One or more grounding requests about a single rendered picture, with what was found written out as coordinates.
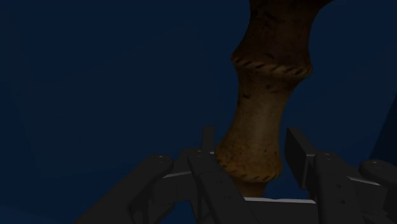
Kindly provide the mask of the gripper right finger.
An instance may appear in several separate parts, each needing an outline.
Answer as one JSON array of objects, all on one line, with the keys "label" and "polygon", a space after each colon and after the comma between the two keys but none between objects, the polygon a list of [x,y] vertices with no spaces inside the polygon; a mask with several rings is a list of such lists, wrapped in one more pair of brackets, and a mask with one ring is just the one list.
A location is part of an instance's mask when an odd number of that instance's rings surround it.
[{"label": "gripper right finger", "polygon": [[284,156],[299,187],[317,204],[319,224],[397,224],[397,167],[364,160],[359,167],[318,150],[303,132],[286,131]]}]

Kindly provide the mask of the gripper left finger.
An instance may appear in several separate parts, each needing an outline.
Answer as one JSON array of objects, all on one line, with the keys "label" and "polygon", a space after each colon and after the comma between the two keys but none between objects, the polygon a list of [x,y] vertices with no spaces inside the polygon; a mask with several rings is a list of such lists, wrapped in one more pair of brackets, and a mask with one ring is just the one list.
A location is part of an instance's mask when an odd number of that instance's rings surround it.
[{"label": "gripper left finger", "polygon": [[190,200],[196,224],[260,224],[213,150],[214,127],[206,126],[201,146],[177,160],[146,157],[73,224],[159,224],[184,200]]}]

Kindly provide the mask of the brown carved wooden figure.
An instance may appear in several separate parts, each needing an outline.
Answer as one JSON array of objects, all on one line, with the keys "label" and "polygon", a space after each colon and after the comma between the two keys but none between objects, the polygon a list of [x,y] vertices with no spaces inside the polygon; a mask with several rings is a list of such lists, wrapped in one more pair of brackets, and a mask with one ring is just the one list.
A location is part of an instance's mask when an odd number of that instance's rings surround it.
[{"label": "brown carved wooden figure", "polygon": [[248,1],[249,24],[231,57],[237,106],[215,155],[243,197],[261,197],[282,171],[279,133],[286,103],[312,72],[312,24],[333,0]]}]

